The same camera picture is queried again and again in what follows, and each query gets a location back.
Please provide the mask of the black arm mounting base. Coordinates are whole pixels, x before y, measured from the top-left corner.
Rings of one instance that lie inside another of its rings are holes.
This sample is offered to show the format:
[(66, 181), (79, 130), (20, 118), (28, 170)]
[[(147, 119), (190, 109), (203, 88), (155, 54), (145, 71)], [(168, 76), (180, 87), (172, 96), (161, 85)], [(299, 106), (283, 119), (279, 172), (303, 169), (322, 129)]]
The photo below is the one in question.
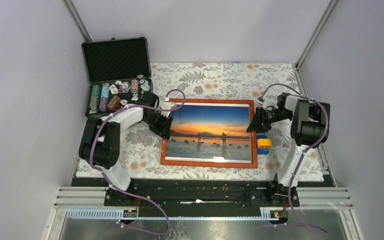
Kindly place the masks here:
[(157, 206), (109, 188), (102, 178), (76, 178), (73, 186), (103, 187), (105, 207), (133, 207), (139, 217), (256, 217), (260, 207), (282, 209), (287, 200), (269, 181), (133, 179), (128, 192)]

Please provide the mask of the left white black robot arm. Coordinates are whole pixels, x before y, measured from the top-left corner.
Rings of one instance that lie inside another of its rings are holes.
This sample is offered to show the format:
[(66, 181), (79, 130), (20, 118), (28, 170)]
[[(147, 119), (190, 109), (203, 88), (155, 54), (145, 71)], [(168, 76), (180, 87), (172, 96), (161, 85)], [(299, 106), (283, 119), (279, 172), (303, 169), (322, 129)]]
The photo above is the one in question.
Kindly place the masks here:
[(116, 199), (124, 206), (132, 204), (136, 194), (129, 188), (131, 177), (124, 167), (119, 166), (121, 134), (136, 123), (145, 122), (159, 137), (168, 140), (173, 121), (171, 112), (182, 105), (166, 100), (159, 107), (128, 103), (107, 116), (89, 117), (86, 121), (79, 146), (79, 157), (88, 161), (117, 191)]

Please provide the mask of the orange wooden photo frame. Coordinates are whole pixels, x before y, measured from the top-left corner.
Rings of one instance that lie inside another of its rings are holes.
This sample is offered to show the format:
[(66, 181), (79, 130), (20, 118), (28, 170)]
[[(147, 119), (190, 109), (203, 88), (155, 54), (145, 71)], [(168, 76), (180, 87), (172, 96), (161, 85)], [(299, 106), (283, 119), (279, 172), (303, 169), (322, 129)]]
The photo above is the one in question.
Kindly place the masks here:
[(172, 166), (258, 167), (257, 138), (247, 131), (255, 116), (254, 102), (239, 99), (171, 99), (180, 109), (168, 140), (163, 140), (160, 163)]

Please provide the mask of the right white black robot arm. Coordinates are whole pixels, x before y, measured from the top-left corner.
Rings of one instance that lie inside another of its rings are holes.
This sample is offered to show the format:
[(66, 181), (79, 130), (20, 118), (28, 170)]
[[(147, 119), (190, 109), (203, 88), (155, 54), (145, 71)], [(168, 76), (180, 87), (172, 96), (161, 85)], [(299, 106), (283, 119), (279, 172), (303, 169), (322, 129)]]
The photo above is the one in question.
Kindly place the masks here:
[(298, 176), (308, 152), (324, 143), (329, 135), (330, 104), (304, 96), (282, 93), (277, 106), (257, 107), (246, 131), (266, 133), (273, 123), (290, 120), (290, 151), (283, 167), (264, 190), (252, 190), (253, 206), (298, 207)]

